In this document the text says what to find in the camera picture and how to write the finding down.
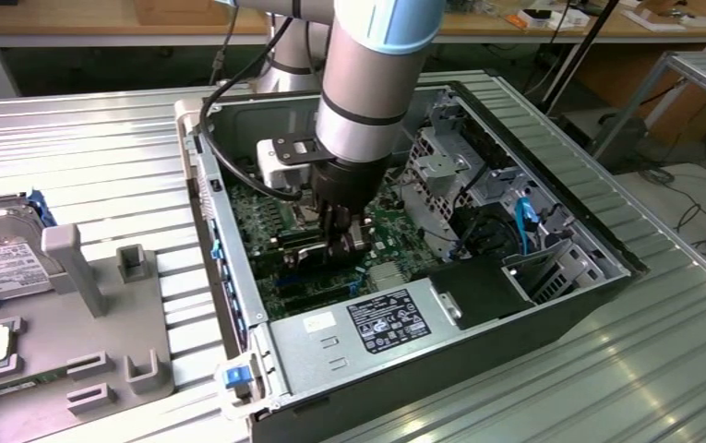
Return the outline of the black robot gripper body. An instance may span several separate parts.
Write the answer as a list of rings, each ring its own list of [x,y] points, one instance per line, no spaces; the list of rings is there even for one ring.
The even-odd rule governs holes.
[[[342,212],[361,215],[375,198],[391,158],[373,162],[340,159],[312,165],[312,198],[321,214]]]

